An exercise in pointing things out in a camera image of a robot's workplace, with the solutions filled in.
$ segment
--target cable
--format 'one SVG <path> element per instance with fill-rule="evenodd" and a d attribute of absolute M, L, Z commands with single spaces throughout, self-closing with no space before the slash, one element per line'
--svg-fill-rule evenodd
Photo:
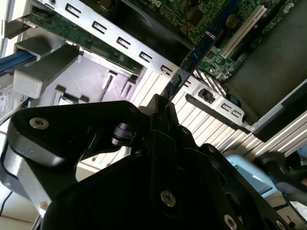
<path fill-rule="evenodd" d="M 13 191 L 10 191 L 10 193 L 8 194 L 8 196 L 4 199 L 4 201 L 2 202 L 2 205 L 1 205 L 1 210 L 0 210 L 0 217 L 2 216 L 2 212 L 3 212 L 3 209 L 4 209 L 4 205 L 5 205 L 5 202 L 9 199 L 9 197 L 12 195 Z"/>

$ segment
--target black mechanical part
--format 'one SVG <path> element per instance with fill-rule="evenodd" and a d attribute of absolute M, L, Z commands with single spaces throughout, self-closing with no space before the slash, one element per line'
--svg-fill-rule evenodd
<path fill-rule="evenodd" d="M 3 148 L 3 152 L 7 151 L 8 143 L 5 144 Z M 4 156 L 2 154 L 0 156 L 0 181 L 1 183 L 6 186 L 8 189 L 13 190 L 14 192 L 18 193 L 19 195 L 29 199 L 28 194 L 25 192 L 24 187 L 19 182 L 18 178 L 11 173 L 9 173 L 4 167 Z"/>
<path fill-rule="evenodd" d="M 276 188 L 290 201 L 307 205 L 307 186 L 301 181 L 307 178 L 307 166 L 287 169 L 286 158 L 279 152 L 267 152 L 257 157 L 254 163 L 263 169 Z"/>
<path fill-rule="evenodd" d="M 196 145 L 191 132 L 178 123 L 174 104 L 165 107 L 164 97 L 155 95 L 145 108 L 146 114 L 129 102 L 106 102 L 31 108 L 13 115 L 8 146 L 31 165 L 28 172 L 44 192 L 58 187 L 49 196 L 42 230 L 96 229 L 102 219 L 104 228 L 150 224 L 152 228 L 196 229 L 205 221 L 209 229 L 271 230 L 278 229 L 278 221 L 290 229 L 215 147 Z M 44 117 L 49 127 L 32 128 L 32 117 Z M 65 154 L 68 149 L 57 143 L 55 137 L 63 132 L 74 133 L 79 142 L 75 155 Z M 113 138 L 138 151 L 79 183 L 71 179 L 63 186 L 54 180 L 71 174 L 93 150 L 96 154 L 110 151 Z M 50 163 L 39 156 L 38 147 L 48 151 L 46 159 L 59 161 Z M 31 181 L 23 174 L 17 178 L 33 200 L 37 191 L 29 188 Z M 45 207 L 45 202 L 35 205 Z"/>

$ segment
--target light blue object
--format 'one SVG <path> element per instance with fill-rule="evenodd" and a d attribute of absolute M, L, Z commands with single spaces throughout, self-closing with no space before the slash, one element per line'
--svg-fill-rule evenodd
<path fill-rule="evenodd" d="M 297 150 L 297 153 L 298 153 L 301 161 L 304 163 L 304 165 L 306 165 L 307 164 L 307 145 L 300 147 Z"/>
<path fill-rule="evenodd" d="M 231 154 L 226 159 L 256 189 L 263 198 L 277 191 L 272 180 L 256 165 L 238 154 Z"/>

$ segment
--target capacitor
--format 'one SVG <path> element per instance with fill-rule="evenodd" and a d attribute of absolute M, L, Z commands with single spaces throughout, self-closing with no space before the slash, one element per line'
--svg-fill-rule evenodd
<path fill-rule="evenodd" d="M 231 14 L 226 20 L 226 27 L 228 30 L 234 30 L 238 27 L 240 19 L 237 15 Z"/>

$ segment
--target white surface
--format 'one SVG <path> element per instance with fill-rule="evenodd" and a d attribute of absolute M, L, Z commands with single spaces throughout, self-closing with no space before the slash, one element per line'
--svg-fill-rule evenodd
<path fill-rule="evenodd" d="M 25 223 L 22 221 L 9 219 L 5 217 L 0 218 L 0 229 L 1 230 L 30 230 L 32 224 Z"/>
<path fill-rule="evenodd" d="M 8 0 L 1 0 L 0 1 L 0 18 L 4 19 L 5 17 L 5 9 L 7 5 Z M 12 11 L 12 18 L 11 20 L 15 20 L 17 18 L 20 18 L 24 15 L 25 7 L 26 7 L 27 0 L 15 0 Z M 12 39 L 7 39 L 7 46 L 6 49 L 4 50 L 4 57 L 11 55 L 14 52 L 14 45 L 17 42 L 18 36 L 12 38 Z"/>
<path fill-rule="evenodd" d="M 10 190 L 0 184 L 0 192 L 0 204 L 2 205 L 3 200 L 7 197 Z M 37 210 L 34 208 L 31 201 L 16 193 L 12 193 L 5 203 L 2 214 L 6 217 L 12 217 L 33 223 L 37 217 Z"/>
<path fill-rule="evenodd" d="M 77 167 L 76 179 L 77 181 L 81 181 L 93 174 L 94 172 L 91 172 L 81 167 Z"/>
<path fill-rule="evenodd" d="M 307 207 L 298 202 L 293 202 L 293 206 L 297 209 L 297 211 L 305 218 L 307 221 Z"/>

